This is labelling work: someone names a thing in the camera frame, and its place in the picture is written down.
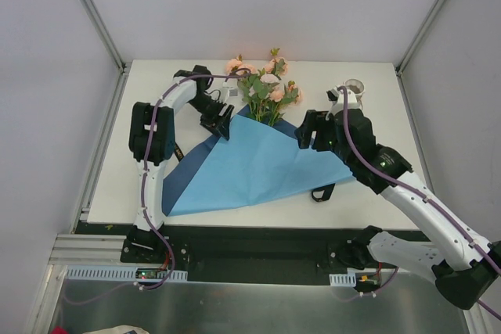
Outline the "blue wrapping paper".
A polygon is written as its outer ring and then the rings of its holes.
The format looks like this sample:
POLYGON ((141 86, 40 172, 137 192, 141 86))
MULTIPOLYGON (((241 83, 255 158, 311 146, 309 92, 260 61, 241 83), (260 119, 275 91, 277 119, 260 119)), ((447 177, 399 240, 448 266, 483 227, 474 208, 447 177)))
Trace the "blue wrapping paper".
POLYGON ((164 179, 164 215, 254 206, 352 179, 334 154, 300 149, 291 123, 269 127, 249 114, 232 118, 229 140, 211 136, 180 159, 164 179))

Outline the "pink artificial flower bouquet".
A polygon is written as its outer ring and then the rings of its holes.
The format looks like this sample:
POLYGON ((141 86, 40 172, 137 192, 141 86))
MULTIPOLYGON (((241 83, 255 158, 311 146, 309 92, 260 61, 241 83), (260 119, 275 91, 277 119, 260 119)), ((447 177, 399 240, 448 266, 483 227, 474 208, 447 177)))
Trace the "pink artificial flower bouquet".
POLYGON ((225 72, 238 76, 237 87, 250 110, 247 116, 272 127, 283 119, 288 106, 302 101, 303 94, 295 81, 283 79, 289 63, 280 55, 280 48, 272 48, 270 56, 271 59, 258 70, 238 55, 227 62, 225 72))

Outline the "black ribbon gold lettering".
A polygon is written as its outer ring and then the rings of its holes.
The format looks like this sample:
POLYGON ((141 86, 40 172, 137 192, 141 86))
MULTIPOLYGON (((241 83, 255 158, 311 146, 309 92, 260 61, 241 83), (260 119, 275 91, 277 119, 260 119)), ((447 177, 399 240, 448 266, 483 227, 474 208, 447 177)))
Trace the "black ribbon gold lettering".
POLYGON ((335 187, 335 183, 318 187, 310 192, 310 196, 316 203, 326 202, 330 200, 335 187))

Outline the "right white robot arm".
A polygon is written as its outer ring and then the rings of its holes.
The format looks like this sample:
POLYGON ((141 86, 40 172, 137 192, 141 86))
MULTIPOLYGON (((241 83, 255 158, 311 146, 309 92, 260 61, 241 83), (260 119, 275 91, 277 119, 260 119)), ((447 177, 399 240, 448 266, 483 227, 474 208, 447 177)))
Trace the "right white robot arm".
POLYGON ((329 151, 356 181, 400 209, 431 241, 430 247, 368 226, 337 251, 348 268, 392 264, 425 278, 452 305, 469 310, 500 275, 500 244, 458 219, 425 186, 396 150, 377 143, 361 110, 308 110, 294 132, 300 148, 329 151))

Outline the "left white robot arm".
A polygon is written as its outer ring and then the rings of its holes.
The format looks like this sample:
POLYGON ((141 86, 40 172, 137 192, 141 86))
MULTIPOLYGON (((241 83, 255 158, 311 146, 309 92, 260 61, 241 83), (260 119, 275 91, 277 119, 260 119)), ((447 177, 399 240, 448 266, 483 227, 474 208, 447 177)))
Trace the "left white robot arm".
POLYGON ((175 115, 189 104, 200 114, 203 128, 216 137, 229 139, 234 106, 208 93, 216 77, 200 65, 179 70, 155 103, 136 102, 132 107, 128 148, 139 171, 139 208, 126 240, 127 247, 138 249, 147 262, 160 261, 167 248, 157 233, 164 224, 164 172, 175 152, 175 115))

